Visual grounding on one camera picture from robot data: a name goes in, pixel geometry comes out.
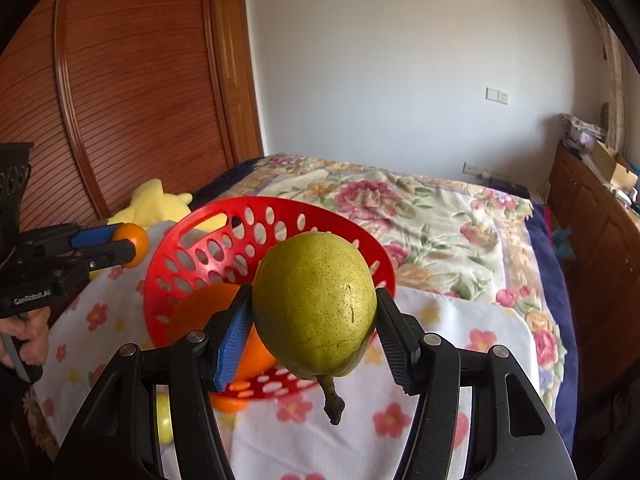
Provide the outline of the person's left hand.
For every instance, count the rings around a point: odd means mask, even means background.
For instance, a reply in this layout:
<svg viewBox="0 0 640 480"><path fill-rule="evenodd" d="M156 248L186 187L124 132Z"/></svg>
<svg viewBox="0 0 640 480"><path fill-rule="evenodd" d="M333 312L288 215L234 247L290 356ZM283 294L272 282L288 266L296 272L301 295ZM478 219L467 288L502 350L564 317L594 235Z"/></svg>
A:
<svg viewBox="0 0 640 480"><path fill-rule="evenodd" d="M2 318L2 335L16 337L23 341L20 349L21 360L27 365L42 365L49 351L50 308L44 307L27 313L28 318Z"/></svg>

